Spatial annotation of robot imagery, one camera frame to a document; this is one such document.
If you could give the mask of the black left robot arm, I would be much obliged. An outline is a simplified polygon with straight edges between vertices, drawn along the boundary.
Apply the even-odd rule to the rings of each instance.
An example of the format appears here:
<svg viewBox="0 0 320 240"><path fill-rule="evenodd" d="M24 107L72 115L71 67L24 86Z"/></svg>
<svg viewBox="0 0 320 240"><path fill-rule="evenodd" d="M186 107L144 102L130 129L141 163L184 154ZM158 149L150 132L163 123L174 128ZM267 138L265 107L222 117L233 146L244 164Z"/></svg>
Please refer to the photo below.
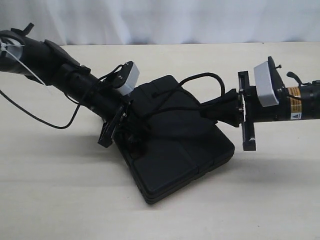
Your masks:
<svg viewBox="0 0 320 240"><path fill-rule="evenodd" d="M0 32L0 70L24 75L44 86L53 86L104 120L98 143L109 147L120 122L127 115L129 95L139 70L128 61L97 78L63 48L50 40L37 41L27 35L34 27Z"/></svg>

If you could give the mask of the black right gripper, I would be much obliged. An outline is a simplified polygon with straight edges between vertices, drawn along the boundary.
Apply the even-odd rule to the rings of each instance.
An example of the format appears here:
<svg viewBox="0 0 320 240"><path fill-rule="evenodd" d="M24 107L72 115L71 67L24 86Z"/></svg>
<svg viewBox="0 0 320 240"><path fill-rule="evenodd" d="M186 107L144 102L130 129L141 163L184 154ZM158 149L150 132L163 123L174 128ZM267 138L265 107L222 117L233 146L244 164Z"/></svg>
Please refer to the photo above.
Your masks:
<svg viewBox="0 0 320 240"><path fill-rule="evenodd" d="M239 92L235 88L213 100L200 105L202 118L223 122L242 128L242 147L244 151L256 151L256 137L251 104L248 100L250 80L248 71L238 72Z"/></svg>

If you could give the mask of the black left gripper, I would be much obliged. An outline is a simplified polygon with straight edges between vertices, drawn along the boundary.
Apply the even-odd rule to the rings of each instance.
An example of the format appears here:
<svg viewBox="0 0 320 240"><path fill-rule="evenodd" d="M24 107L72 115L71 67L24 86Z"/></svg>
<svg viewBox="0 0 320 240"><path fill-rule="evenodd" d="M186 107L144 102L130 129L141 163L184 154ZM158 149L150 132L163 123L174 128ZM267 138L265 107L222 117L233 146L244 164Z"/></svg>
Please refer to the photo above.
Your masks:
<svg viewBox="0 0 320 240"><path fill-rule="evenodd" d="M89 96L90 110L103 120L98 144L108 148L113 143L113 138L118 126L127 115L130 105L130 90L113 88L112 86L96 86Z"/></svg>

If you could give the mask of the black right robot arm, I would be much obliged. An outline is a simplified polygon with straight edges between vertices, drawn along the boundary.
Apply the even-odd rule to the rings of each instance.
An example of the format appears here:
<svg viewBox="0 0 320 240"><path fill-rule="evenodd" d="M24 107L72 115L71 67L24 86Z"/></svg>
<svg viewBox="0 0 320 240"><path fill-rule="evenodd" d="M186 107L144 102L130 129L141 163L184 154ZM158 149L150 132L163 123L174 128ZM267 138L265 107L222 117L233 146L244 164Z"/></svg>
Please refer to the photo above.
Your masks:
<svg viewBox="0 0 320 240"><path fill-rule="evenodd" d="M258 98L258 87L250 85L249 73L238 73L239 90L231 89L223 96L201 104L200 115L242 128L244 151L256 150L255 123L318 120L320 118L320 82L303 83L293 72L287 76L298 85L286 87L280 75L275 74L275 95L278 105L262 106Z"/></svg>

